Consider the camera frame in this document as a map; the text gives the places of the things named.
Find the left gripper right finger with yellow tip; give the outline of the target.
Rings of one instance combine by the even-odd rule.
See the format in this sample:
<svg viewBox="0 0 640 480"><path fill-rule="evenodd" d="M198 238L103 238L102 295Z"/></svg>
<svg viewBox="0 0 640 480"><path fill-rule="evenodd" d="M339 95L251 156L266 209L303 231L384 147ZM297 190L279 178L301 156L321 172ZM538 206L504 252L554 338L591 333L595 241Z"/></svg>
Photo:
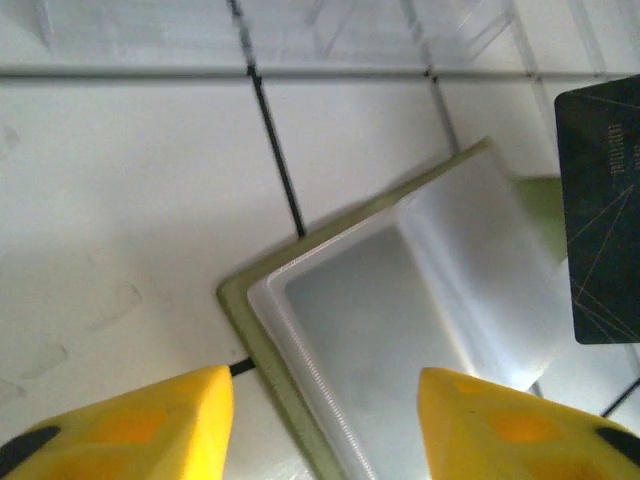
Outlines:
<svg viewBox="0 0 640 480"><path fill-rule="evenodd" d="M636 479L622 425L445 368L420 373L418 415L434 479Z"/></svg>

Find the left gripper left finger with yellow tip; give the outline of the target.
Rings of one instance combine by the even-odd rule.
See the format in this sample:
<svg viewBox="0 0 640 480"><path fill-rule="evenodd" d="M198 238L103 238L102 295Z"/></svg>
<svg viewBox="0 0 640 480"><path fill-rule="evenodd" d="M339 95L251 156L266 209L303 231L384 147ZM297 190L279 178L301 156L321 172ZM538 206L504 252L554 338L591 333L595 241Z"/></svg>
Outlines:
<svg viewBox="0 0 640 480"><path fill-rule="evenodd" d="M4 479L221 479L234 414L226 365L43 420L1 447Z"/></svg>

